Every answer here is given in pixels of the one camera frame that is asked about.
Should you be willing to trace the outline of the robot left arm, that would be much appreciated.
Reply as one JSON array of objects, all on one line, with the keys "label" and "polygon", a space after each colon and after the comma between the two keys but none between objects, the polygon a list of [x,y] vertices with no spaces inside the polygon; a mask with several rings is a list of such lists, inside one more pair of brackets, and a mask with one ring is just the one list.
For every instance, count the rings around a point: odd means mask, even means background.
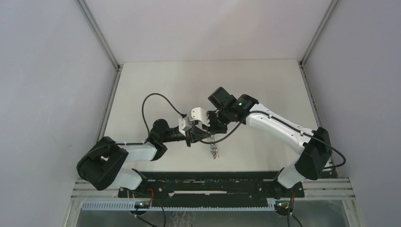
[{"label": "robot left arm", "polygon": [[144,177],[136,170],[123,168],[123,165],[159,160],[167,151],[167,142],[185,141],[190,146],[196,142],[196,133],[203,133],[196,127],[199,122],[185,117],[171,128],[166,120],[158,119],[144,143],[117,143],[108,136],[102,137],[78,162],[78,175],[98,191],[118,186],[129,189],[136,197],[142,197],[148,191]]}]

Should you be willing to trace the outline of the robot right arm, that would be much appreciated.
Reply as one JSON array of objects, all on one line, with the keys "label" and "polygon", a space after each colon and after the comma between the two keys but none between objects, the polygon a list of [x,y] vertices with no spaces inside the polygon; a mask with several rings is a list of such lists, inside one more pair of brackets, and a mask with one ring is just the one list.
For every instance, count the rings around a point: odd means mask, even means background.
[{"label": "robot right arm", "polygon": [[317,180],[331,158],[330,137],[322,127],[312,130],[292,123],[257,99],[246,94],[235,98],[222,87],[218,87],[208,100],[216,108],[208,112],[207,130],[210,133],[224,133],[228,124],[236,122],[269,133],[299,155],[274,179],[273,190],[280,197],[287,196],[292,187],[302,180]]}]

